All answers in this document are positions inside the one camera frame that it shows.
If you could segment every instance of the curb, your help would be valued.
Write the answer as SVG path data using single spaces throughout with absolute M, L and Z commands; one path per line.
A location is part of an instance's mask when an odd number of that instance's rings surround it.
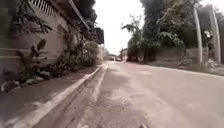
M 87 74 L 79 81 L 46 102 L 37 110 L 29 113 L 24 119 L 17 122 L 12 128 L 50 128 L 56 119 L 63 113 L 76 96 L 99 73 L 103 66 L 99 66 L 92 74 Z

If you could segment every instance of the painted wall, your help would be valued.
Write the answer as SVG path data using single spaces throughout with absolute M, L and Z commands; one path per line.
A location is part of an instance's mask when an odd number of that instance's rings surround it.
M 0 33 L 0 76 L 4 69 L 12 71 L 19 70 L 19 57 L 15 55 L 17 49 L 22 49 L 23 53 L 28 54 L 32 45 L 36 46 L 41 39 L 45 39 L 47 43 L 43 51 L 47 52 L 47 54 L 44 54 L 43 56 L 47 57 L 47 59 L 43 61 L 49 63 L 54 61 L 60 53 L 67 48 L 66 43 L 63 40 L 64 33 L 59 29 L 60 26 L 64 31 L 68 30 L 66 20 L 44 0 L 31 0 L 30 4 L 35 10 L 36 15 L 45 20 L 49 26 L 53 28 L 53 31 L 48 34 L 21 36 L 15 40 L 11 40 L 6 36 L 7 29 Z M 10 20 L 9 17 L 0 19 L 0 23 L 8 25 Z M 77 35 L 78 34 L 74 35 L 73 43 L 77 43 Z

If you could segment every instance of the sky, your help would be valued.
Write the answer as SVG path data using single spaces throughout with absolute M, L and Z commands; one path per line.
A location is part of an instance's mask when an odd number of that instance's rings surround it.
M 202 4 L 211 3 L 224 12 L 224 0 L 203 0 Z M 131 22 L 130 15 L 143 16 L 142 4 L 139 0 L 96 0 L 95 10 L 98 15 L 97 24 L 104 29 L 105 47 L 112 54 L 119 54 L 127 48 L 131 33 L 121 30 L 122 23 Z

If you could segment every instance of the pole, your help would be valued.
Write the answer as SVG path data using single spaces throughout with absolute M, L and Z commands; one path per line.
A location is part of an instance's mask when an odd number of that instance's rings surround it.
M 218 25 L 215 11 L 212 6 L 210 6 L 209 8 L 209 15 L 210 15 L 212 32 L 213 32 L 215 60 L 220 64 L 221 63 L 221 46 L 220 46 L 219 25 Z
M 201 35 L 201 27 L 200 27 L 196 4 L 194 4 L 194 18 L 195 18 L 195 25 L 196 25 L 197 39 L 198 39 L 198 62 L 202 64 L 203 63 L 202 35 Z

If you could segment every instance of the asphalt road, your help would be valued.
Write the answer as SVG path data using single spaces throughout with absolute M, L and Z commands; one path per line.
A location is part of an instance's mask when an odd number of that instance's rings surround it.
M 105 70 L 66 128 L 224 128 L 224 77 L 116 62 Z

